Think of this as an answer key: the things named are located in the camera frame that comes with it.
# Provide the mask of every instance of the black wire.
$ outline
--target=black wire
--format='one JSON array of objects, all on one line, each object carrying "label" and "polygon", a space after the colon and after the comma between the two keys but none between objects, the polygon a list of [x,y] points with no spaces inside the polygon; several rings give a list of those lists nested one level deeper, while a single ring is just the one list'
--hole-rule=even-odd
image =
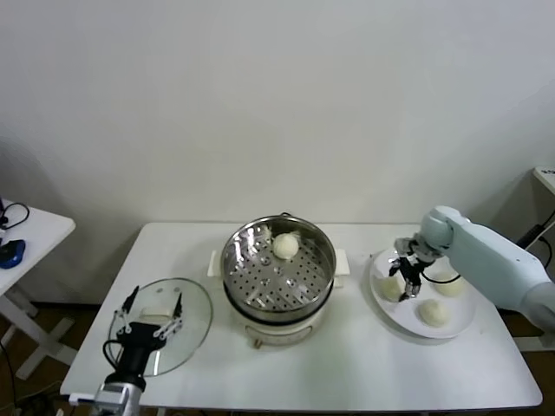
[{"label": "black wire", "polygon": [[437,283],[437,284],[448,284],[448,283],[452,283],[452,282],[454,282],[455,280],[458,280],[459,277],[460,277],[460,275],[457,275],[457,276],[455,276],[455,277],[454,277],[453,279],[451,279],[451,280],[434,280],[434,279],[430,279],[428,276],[426,276],[426,275],[424,274],[424,271],[421,271],[420,273],[421,273],[422,277],[424,277],[424,278],[425,278],[426,280],[428,280],[429,282],[431,282],[431,283]]},{"label": "black wire", "polygon": [[[16,222],[15,224],[4,225],[4,224],[8,223],[8,221],[9,221],[8,218],[6,217],[6,212],[8,212],[8,210],[13,206],[21,206],[25,210],[25,217],[23,217],[22,220]],[[22,224],[25,221],[27,221],[27,218],[29,218],[29,215],[30,215],[30,210],[29,210],[29,207],[26,204],[23,204],[21,202],[11,203],[3,209],[2,215],[0,215],[0,226],[2,227],[3,230],[9,230],[10,228],[14,228],[14,227],[18,226],[19,224]]]},{"label": "black wire", "polygon": [[545,244],[547,246],[547,249],[549,250],[549,257],[547,258],[547,261],[545,262],[545,265],[544,265],[544,268],[547,269],[553,259],[553,248],[552,248],[552,245],[549,244],[549,241],[547,241],[545,238],[540,237],[538,238],[538,240],[541,241],[543,244]]},{"label": "black wire", "polygon": [[17,406],[17,394],[16,394],[16,378],[14,377],[14,370],[11,366],[10,357],[8,356],[8,351],[6,351],[5,346],[0,342],[0,347],[3,350],[3,353],[6,356],[6,362],[8,363],[8,368],[10,369],[10,378],[11,378],[11,393],[13,395],[13,402],[14,407]]},{"label": "black wire", "polygon": [[112,357],[110,357],[110,355],[108,354],[108,351],[106,350],[106,347],[110,344],[121,345],[121,342],[119,342],[118,340],[107,340],[102,344],[102,353],[104,354],[104,358],[106,358],[106,361],[110,363],[110,366],[112,366],[113,369],[116,369],[117,364],[114,361],[112,361]]},{"label": "black wire", "polygon": [[553,210],[552,214],[547,218],[547,220],[541,226],[545,227],[547,223],[549,223],[554,216],[555,216],[555,210]]}]

